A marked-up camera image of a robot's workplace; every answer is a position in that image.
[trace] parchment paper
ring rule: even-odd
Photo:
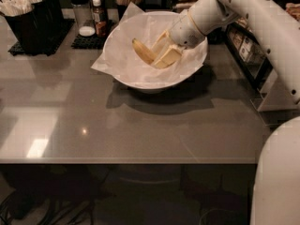
[[[143,12],[130,4],[125,16],[107,38],[103,53],[92,69],[110,74],[133,88],[161,89],[180,83],[203,66],[207,55],[207,39],[195,49],[184,50],[180,60],[164,69],[145,64],[132,48],[134,38],[151,48],[159,35],[171,27],[178,13]]]

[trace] black container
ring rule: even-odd
[[[25,53],[48,52],[56,32],[48,0],[35,3],[26,14],[5,18]]]
[[[34,12],[5,17],[15,37],[20,42],[26,53],[38,53],[40,50],[40,39],[38,37],[38,23]]]
[[[59,0],[46,0],[47,9],[50,12],[52,25],[55,32],[61,29],[61,25],[64,21],[63,12],[60,6]]]
[[[141,1],[141,3],[137,4],[136,6],[138,6],[141,10],[145,11],[143,1]],[[123,15],[124,15],[125,11],[127,10],[128,6],[116,4],[116,7],[117,7],[117,10],[118,10],[119,21],[120,21],[123,18]]]

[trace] robotic arm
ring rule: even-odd
[[[170,44],[182,49],[194,48],[211,31],[239,17],[247,19],[253,35],[290,92],[293,102],[299,104],[300,23],[273,0],[198,0],[189,10],[179,14],[171,28],[158,38],[158,45],[155,44],[152,51],[134,42],[133,47],[148,64],[158,60],[158,53],[165,55],[168,52],[170,59],[165,61],[171,64],[179,56],[176,52],[169,52]],[[169,50],[158,52],[167,47],[161,44],[162,41],[169,44]]]

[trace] counter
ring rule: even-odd
[[[91,69],[101,50],[74,50],[73,26],[56,54],[12,56],[0,17],[1,163],[256,163],[271,134],[226,45],[156,95]]]

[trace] floor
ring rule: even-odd
[[[5,225],[243,225],[255,176],[255,165],[1,165],[0,170]]]

